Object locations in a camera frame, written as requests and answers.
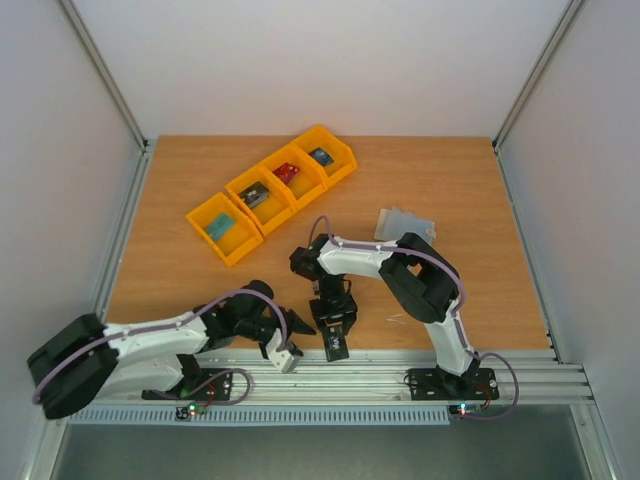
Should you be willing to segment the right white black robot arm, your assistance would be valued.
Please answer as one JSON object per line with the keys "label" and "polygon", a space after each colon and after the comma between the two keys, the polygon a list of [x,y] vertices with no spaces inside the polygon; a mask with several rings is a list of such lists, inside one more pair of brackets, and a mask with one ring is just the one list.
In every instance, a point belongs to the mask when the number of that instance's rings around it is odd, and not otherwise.
{"label": "right white black robot arm", "polygon": [[411,318],[423,323],[436,353],[433,388],[450,399],[473,389],[480,361],[459,315],[465,293],[458,272],[413,233],[396,241],[356,242],[320,234],[289,257],[293,273],[313,284],[312,317],[327,360],[348,356],[346,336],[358,307],[348,276],[381,280]]}

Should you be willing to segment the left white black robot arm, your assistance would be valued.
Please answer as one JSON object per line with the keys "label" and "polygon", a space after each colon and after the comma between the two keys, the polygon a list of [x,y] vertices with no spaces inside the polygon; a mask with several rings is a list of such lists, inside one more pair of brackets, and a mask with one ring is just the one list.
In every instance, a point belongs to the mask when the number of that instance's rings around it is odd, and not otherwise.
{"label": "left white black robot arm", "polygon": [[315,330],[273,297],[268,284],[253,280],[168,319],[112,324],[95,313],[83,314],[28,357],[32,401],[54,420],[125,384],[189,398],[202,381],[195,356],[224,348],[237,337],[257,343],[263,358],[287,373],[303,355],[291,336],[312,336]]}

